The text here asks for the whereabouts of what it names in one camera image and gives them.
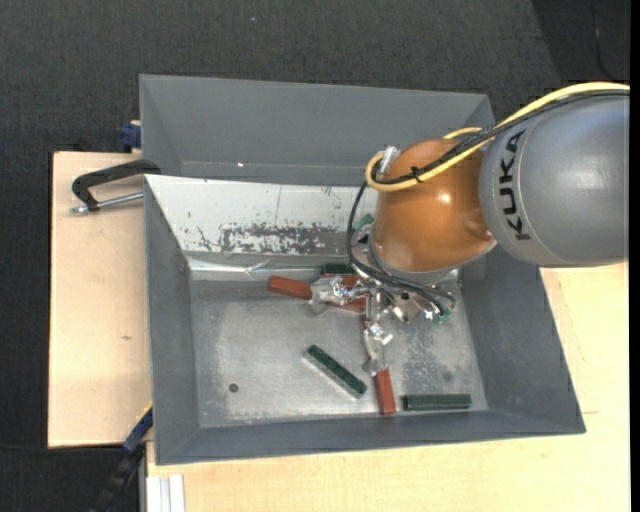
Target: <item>orange object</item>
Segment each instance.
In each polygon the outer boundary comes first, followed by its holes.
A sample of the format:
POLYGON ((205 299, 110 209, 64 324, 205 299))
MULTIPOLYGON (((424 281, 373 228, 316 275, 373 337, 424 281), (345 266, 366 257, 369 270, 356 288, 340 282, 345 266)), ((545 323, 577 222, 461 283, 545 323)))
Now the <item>orange object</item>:
POLYGON ((376 388, 376 397, 380 414, 388 416, 396 412, 396 399, 393 396, 393 387, 391 386, 391 373, 389 368, 380 370, 373 376, 373 384, 376 388))
POLYGON ((270 292, 293 297, 294 299, 311 300, 311 285, 297 279, 271 276, 267 289, 270 292))
MULTIPOLYGON (((459 141, 433 139, 405 149, 384 178, 424 167, 459 141)), ((373 226, 375 250, 407 272, 430 272, 464 263, 491 243, 478 196, 482 154, 473 153, 447 171, 405 190, 380 192, 373 226)))

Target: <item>metal clamp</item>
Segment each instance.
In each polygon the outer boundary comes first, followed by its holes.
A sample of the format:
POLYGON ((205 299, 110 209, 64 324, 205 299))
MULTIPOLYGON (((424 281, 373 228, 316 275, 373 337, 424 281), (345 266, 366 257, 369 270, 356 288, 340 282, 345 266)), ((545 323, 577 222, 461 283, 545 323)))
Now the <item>metal clamp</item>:
POLYGON ((344 306, 368 295, 368 287, 356 284, 349 289, 342 283, 341 276, 321 277, 311 284, 311 309, 319 315, 327 309, 328 303, 344 306))
POLYGON ((115 167, 109 167, 107 169, 101 169, 99 171, 78 176, 74 180, 73 185, 71 185, 71 190, 78 199, 84 203, 84 205, 72 208, 71 212, 95 212, 105 206, 111 206, 142 198, 142 193, 137 193, 99 202, 89 191, 91 187, 121 180, 123 178, 129 178, 130 176, 136 176, 138 174, 161 174, 161 172, 160 168, 150 160, 136 160, 128 164, 117 165, 115 167))
POLYGON ((380 161, 380 167, 378 169, 378 174, 385 174, 393 161, 398 157, 400 151, 395 146, 387 146, 387 148, 382 153, 382 160, 380 161))

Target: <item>wooden board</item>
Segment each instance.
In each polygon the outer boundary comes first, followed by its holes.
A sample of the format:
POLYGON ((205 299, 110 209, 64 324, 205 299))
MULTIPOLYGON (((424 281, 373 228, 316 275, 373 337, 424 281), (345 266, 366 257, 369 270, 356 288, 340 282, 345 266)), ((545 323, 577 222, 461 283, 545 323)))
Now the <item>wooden board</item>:
MULTIPOLYGON (((75 177, 136 155, 53 157, 50 447, 121 443, 151 399, 142 201, 75 215, 75 177)), ((142 178, 96 187, 100 199, 141 190, 142 178)))

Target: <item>gray carpet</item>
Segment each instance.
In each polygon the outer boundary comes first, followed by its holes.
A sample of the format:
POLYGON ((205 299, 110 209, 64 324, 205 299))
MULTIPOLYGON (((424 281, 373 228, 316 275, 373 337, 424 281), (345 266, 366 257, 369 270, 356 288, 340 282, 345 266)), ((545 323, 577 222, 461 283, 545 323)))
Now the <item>gray carpet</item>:
POLYGON ((86 509, 117 460, 6 447, 46 445, 49 152, 120 150, 140 73, 482 92, 502 118, 580 79, 557 73, 539 19, 560 23, 529 0, 4 0, 0 509, 86 509))

